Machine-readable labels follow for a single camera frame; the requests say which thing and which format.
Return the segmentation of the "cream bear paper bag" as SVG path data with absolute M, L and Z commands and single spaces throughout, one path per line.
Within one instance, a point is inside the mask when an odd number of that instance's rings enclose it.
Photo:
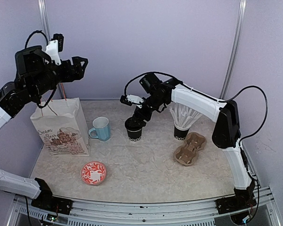
M 88 156 L 90 139 L 80 99 L 51 100 L 30 117 L 44 147 L 52 156 Z

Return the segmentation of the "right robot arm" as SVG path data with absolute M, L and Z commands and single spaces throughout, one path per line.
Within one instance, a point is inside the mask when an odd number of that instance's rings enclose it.
M 232 198 L 232 205 L 236 209 L 242 209 L 250 202 L 255 180 L 250 175 L 242 146 L 237 103 L 189 88 L 172 75 L 167 81 L 161 81 L 158 74 L 159 72 L 146 72 L 137 76 L 149 95 L 147 98 L 127 93 L 121 96 L 121 103 L 136 106 L 131 126 L 144 127 L 154 111 L 162 112 L 171 102 L 182 104 L 211 119 L 215 123 L 212 141 L 224 152 L 234 179 L 235 196 Z

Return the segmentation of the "aluminium post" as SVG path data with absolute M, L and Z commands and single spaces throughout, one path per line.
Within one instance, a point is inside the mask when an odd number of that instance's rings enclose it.
M 38 8 L 42 24 L 42 31 L 46 35 L 47 40 L 51 40 L 50 26 L 48 22 L 45 0 L 38 0 Z
M 239 44 L 240 44 L 240 38 L 241 38 L 241 33 L 242 33 L 242 28 L 243 28 L 243 23 L 244 23 L 244 18 L 245 18 L 245 12 L 246 12 L 246 7 L 247 7 L 247 0 L 240 0 L 239 2 L 239 10 L 238 10 L 238 17 L 237 17 L 237 22 L 236 22 L 236 28 L 235 28 L 235 33 L 234 33 L 234 39 L 233 39 L 233 44 L 232 44 L 232 49 L 230 53 L 230 58 L 228 62 L 228 66 L 226 69 L 226 74 L 225 74 L 225 80 L 221 89 L 221 93 L 219 95 L 220 99 L 224 99 L 229 85 L 230 81 L 233 75 L 233 69 L 239 49 Z

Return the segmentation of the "left aluminium post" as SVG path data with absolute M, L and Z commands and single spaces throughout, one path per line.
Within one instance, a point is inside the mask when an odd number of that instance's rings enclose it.
M 38 8 L 42 24 L 42 31 L 46 35 L 47 40 L 51 40 L 50 26 L 48 22 L 45 0 L 38 0 Z

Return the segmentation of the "white wrapped straws bundle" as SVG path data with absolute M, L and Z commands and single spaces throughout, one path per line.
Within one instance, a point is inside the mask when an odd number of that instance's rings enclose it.
M 182 104 L 169 107 L 169 111 L 173 117 L 175 127 L 183 130 L 189 129 L 202 116 L 198 111 Z

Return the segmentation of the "red patterned bowl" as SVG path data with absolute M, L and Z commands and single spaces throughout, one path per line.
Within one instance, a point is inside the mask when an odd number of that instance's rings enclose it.
M 101 184 L 107 175 L 106 166 L 99 161 L 91 161 L 84 164 L 80 171 L 81 180 L 91 186 Z

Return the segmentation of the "black cup holding straws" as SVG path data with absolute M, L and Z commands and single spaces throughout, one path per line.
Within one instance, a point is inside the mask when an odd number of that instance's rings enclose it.
M 174 124 L 174 137 L 177 140 L 185 140 L 188 132 L 190 130 L 190 127 L 182 128 Z

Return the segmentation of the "light blue mug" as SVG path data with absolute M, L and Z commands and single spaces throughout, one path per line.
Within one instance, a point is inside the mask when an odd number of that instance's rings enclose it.
M 110 125 L 106 117 L 98 117 L 93 120 L 92 128 L 89 129 L 88 134 L 90 138 L 95 138 L 100 141 L 107 141 L 110 139 Z

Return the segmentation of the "right aluminium post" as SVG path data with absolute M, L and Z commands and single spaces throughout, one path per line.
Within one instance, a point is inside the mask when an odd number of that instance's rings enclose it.
M 228 66 L 226 69 L 226 74 L 225 74 L 225 80 L 221 89 L 221 93 L 219 95 L 220 99 L 224 99 L 229 85 L 230 81 L 233 75 L 233 69 L 239 49 L 239 44 L 240 44 L 240 38 L 241 38 L 241 33 L 242 33 L 242 28 L 243 28 L 243 23 L 244 23 L 244 18 L 245 18 L 245 12 L 246 12 L 246 7 L 247 7 L 247 0 L 240 0 L 239 2 L 239 10 L 238 10 L 238 17 L 237 17 L 237 22 L 236 22 L 236 28 L 235 28 L 235 33 L 234 33 L 234 39 L 233 39 L 233 44 L 232 44 L 232 49 L 230 53 L 230 58 L 228 62 Z

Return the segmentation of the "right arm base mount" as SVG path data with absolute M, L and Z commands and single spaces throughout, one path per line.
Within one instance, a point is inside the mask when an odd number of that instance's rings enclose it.
M 246 190 L 234 189 L 234 195 L 217 199 L 218 214 L 230 213 L 255 206 L 257 201 L 254 196 L 255 185 L 252 183 Z

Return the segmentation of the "brown pulp cup carrier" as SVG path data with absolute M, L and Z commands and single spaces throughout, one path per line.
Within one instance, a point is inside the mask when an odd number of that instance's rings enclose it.
M 173 159 L 183 166 L 191 166 L 198 158 L 198 151 L 205 148 L 207 139 L 196 132 L 191 132 L 184 140 L 184 144 L 179 146 L 174 154 Z

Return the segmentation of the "aluminium front rail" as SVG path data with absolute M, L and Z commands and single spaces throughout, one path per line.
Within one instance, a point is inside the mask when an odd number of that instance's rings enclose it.
M 16 196 L 7 226 L 281 226 L 280 214 L 268 187 L 254 192 L 258 204 L 224 210 L 230 197 L 186 202 L 117 203 L 72 199 L 68 213 L 33 207 Z

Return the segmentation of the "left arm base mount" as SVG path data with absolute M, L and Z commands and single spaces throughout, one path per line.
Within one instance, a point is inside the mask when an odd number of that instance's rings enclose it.
M 57 214 L 69 215 L 73 201 L 66 198 L 53 196 L 47 183 L 40 178 L 35 178 L 40 187 L 40 194 L 37 198 L 32 199 L 31 205 L 42 210 L 48 210 Z

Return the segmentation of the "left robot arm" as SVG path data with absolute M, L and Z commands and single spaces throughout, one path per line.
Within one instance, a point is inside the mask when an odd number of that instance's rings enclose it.
M 25 48 L 15 54 L 16 78 L 0 89 L 0 129 L 14 118 L 26 104 L 34 102 L 39 108 L 41 97 L 56 91 L 59 83 L 83 78 L 88 59 L 75 56 L 71 60 L 53 63 L 40 45 Z M 57 200 L 43 179 L 24 178 L 0 169 L 0 190 L 29 197 L 50 210 Z

